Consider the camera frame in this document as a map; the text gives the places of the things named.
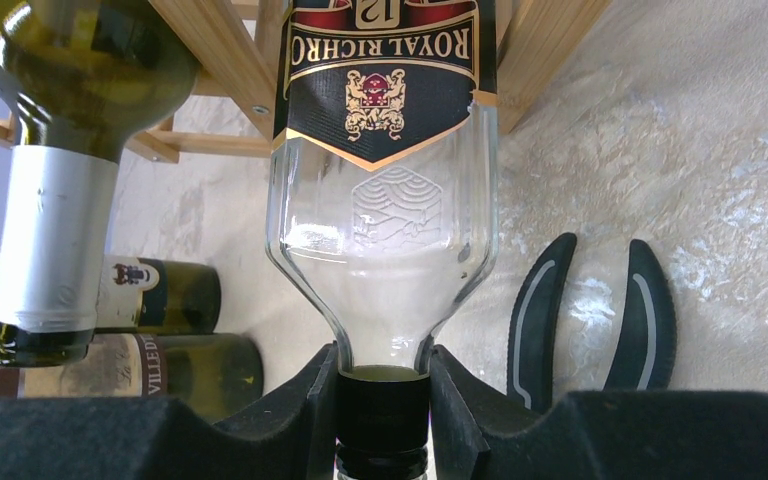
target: bottle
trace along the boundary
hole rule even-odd
[[[219,276],[206,265],[105,255],[96,333],[212,333],[221,301]]]
[[[495,5],[285,5],[267,254],[337,339],[341,478],[424,478],[434,337],[498,250]]]
[[[0,0],[0,97],[17,119],[0,250],[0,365],[86,355],[125,142],[199,65],[148,0]]]
[[[0,367],[0,397],[171,395],[211,423],[242,410],[262,394],[257,347],[232,334],[96,335],[80,362]]]

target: marble surface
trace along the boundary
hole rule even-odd
[[[254,135],[227,100],[193,98],[176,129]],[[579,246],[555,386],[601,388],[619,335],[628,243],[650,243],[673,288],[672,388],[768,391],[768,0],[615,0],[500,143],[500,255],[438,341],[505,384],[508,322],[541,250]],[[113,250],[213,265],[219,329],[262,349],[266,388],[332,339],[264,254],[268,161],[124,159]]]

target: beige stone floor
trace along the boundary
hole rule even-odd
[[[176,128],[254,134],[194,98]],[[600,388],[619,334],[628,242],[650,243],[679,316],[673,388],[768,391],[768,1],[615,0],[500,143],[501,252],[439,343],[504,388],[508,321],[528,269],[579,235],[559,319],[556,392]],[[268,162],[122,163],[113,250],[204,262],[222,331],[252,335],[266,387],[331,332],[263,253]]]

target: coat of arms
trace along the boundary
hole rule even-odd
[[[385,130],[390,138],[402,138],[405,128],[402,108],[405,106],[405,71],[393,70],[390,75],[348,73],[346,84],[346,131],[349,140],[356,141],[364,130]]]

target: green wine bottle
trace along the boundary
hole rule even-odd
[[[171,395],[214,423],[263,395],[254,343],[232,334],[96,335],[85,359],[46,368],[0,367],[0,397]]]
[[[199,65],[148,0],[0,0],[0,97],[18,122],[0,250],[0,365],[82,359],[125,142]]]
[[[96,333],[212,333],[222,301],[219,276],[206,265],[106,255]]]

